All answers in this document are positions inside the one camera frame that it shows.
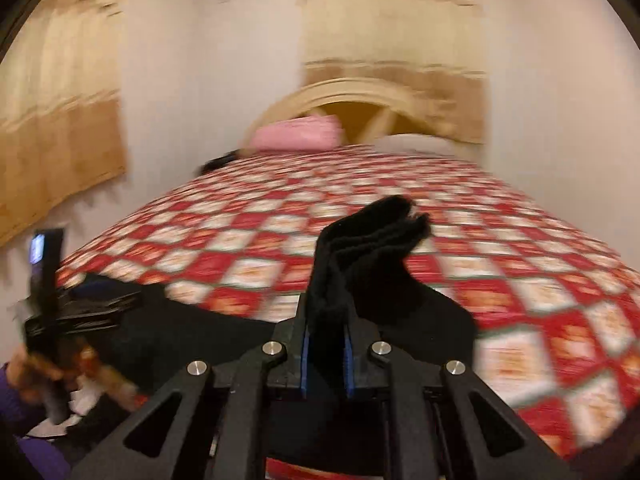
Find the wall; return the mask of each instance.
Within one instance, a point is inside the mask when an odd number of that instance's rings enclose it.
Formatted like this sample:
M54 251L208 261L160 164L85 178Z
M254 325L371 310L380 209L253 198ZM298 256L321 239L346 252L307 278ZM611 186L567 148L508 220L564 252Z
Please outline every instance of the wall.
M640 50L606 0L480 0L491 171L640 269Z
M296 0L202 0L200 19L201 143L213 157L300 87L301 17Z
M66 201L42 223L66 226L65 254L189 180L203 162L194 120L195 11L196 0L128 0L121 69L129 171ZM0 363L18 341L8 309L27 294L28 242L21 236L0 250Z

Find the curtain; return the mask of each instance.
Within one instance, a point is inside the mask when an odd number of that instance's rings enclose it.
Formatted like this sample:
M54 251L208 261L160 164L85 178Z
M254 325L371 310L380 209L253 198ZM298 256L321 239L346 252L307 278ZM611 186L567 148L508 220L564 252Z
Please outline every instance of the curtain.
M480 9L474 0L302 0L305 82L375 77L411 87L437 134L482 144Z
M0 246L123 174L124 0L42 0L0 63Z

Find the bed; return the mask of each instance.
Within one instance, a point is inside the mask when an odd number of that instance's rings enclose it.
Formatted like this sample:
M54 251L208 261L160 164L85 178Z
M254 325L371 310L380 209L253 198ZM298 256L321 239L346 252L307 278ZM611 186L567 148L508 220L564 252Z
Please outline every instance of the bed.
M87 272L165 283L173 300L277 322L296 311L320 231L404 194L432 224L406 266L473 313L476 372L561 456L601 442L640 395L640 275L474 162L365 144L408 128L433 133L437 116L416 102L402 87L357 79L288 96L248 139L277 120L335 113L348 145L313 154L245 150L73 253L60 283ZM480 154L481 146L460 145L461 157ZM302 474L283 468L271 463L271 475Z

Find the arched wooden headboard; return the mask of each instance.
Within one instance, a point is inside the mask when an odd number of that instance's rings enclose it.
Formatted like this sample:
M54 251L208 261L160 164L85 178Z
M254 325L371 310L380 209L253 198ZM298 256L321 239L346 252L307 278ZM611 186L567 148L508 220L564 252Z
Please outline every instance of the arched wooden headboard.
M345 130L344 144L367 144L401 133L449 137L443 134L434 113L441 104L418 98L410 88L382 79L329 79L305 86L271 105L247 130L242 152L250 153L248 146L258 128L309 115L337 115ZM477 157L465 154L463 158Z

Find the silver bolt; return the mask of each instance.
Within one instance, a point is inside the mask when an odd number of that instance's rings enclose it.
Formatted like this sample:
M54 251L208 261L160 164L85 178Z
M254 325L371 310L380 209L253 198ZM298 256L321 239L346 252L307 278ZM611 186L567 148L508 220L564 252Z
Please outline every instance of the silver bolt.
M466 366L460 361L449 361L447 363L447 372L451 375L461 375L465 373Z
M375 354L387 355L389 352L391 352L391 345L386 341L376 341L375 343L373 343L373 345L371 345L371 349Z
M204 361L191 361L187 365L187 371L191 375L202 375L207 371L207 364Z
M262 351L267 355L277 355L282 352L282 345L277 341L267 341L262 345Z

